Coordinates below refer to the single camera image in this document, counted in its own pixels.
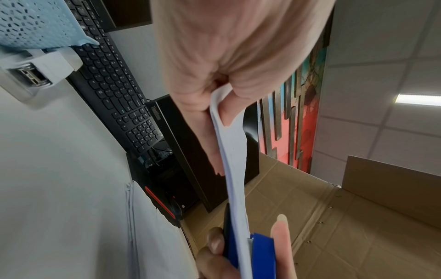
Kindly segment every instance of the cardboard box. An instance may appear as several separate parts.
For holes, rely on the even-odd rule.
[[[441,278],[441,177],[357,157],[342,188],[266,155],[260,172],[245,188],[250,231],[285,214],[299,279]],[[187,216],[199,248],[222,214]]]

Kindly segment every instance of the fluorescent light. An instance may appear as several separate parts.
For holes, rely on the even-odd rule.
[[[398,94],[395,103],[441,106],[441,96]]]

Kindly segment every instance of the white desk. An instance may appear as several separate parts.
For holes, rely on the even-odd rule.
[[[0,278],[126,278],[125,151],[66,81],[32,104],[0,88]],[[143,214],[173,232],[162,238],[185,242],[155,208]]]

